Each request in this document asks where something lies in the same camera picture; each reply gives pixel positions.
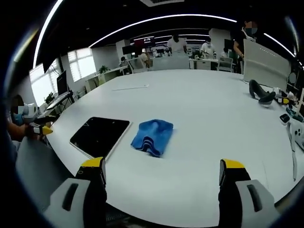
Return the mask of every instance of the face mask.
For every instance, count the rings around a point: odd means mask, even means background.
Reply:
[[[257,28],[245,28],[245,32],[248,36],[252,36],[257,32]]]
[[[18,126],[23,125],[22,114],[15,114],[14,113],[13,116],[14,116],[14,120],[15,120],[16,125],[18,125]]]

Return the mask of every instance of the black ceiling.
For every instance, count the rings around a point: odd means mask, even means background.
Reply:
[[[32,0],[18,5],[18,11],[11,14],[4,14],[8,24],[6,30],[8,36],[7,43],[13,44],[16,39],[21,37],[29,24],[38,22],[42,27],[43,22],[50,11],[50,7],[55,1],[44,0],[37,3],[32,3],[29,10],[22,11],[25,7],[29,7]],[[181,29],[178,33],[184,34],[207,34],[210,28],[220,28],[234,31],[240,26],[244,18],[248,15],[253,15],[258,19],[259,32],[268,33],[272,37],[283,43],[289,50],[293,52],[292,33],[284,23],[285,16],[291,16],[294,25],[299,32],[300,37],[304,35],[304,21],[301,20],[301,14],[295,14],[296,5],[291,3],[281,3],[274,5],[262,5],[260,3],[222,3],[222,2],[206,2],[202,0],[185,0],[183,3],[165,4],[155,7],[147,7],[139,0],[111,0],[111,1],[96,1],[96,0],[64,0],[52,18],[48,29],[42,40],[39,50],[38,62],[41,63],[45,56],[59,56],[68,51],[88,47],[101,37],[120,29],[129,24],[155,18],[159,16],[172,14],[208,14],[226,17],[237,20],[238,23],[224,21],[221,19],[204,18],[204,17],[175,17],[168,19],[160,19],[139,24],[102,40],[94,47],[114,44],[121,39],[130,39],[144,34],[155,32],[157,36],[172,35],[172,31],[163,31],[169,29]],[[34,38],[29,48],[27,49],[19,74],[28,73],[32,68],[33,56],[35,52],[38,35]],[[273,41],[265,36],[262,38],[262,44],[267,43],[267,46],[284,57],[290,55],[280,48]],[[8,48],[7,54],[11,53],[12,48]]]

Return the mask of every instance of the blue towel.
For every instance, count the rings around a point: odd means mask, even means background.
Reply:
[[[164,120],[150,120],[139,124],[137,135],[131,146],[137,150],[160,157],[173,132],[173,124]]]

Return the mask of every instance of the black tablet screen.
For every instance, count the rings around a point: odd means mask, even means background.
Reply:
[[[90,156],[106,157],[129,125],[129,121],[90,118],[70,142]]]

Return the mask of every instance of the window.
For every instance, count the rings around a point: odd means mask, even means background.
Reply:
[[[44,103],[49,93],[57,93],[57,77],[59,76],[59,67],[57,59],[51,64],[50,68],[44,73],[43,65],[38,65],[30,70],[29,78],[32,86],[34,98],[38,106]]]
[[[71,51],[67,54],[73,81],[96,73],[96,67],[90,48]]]

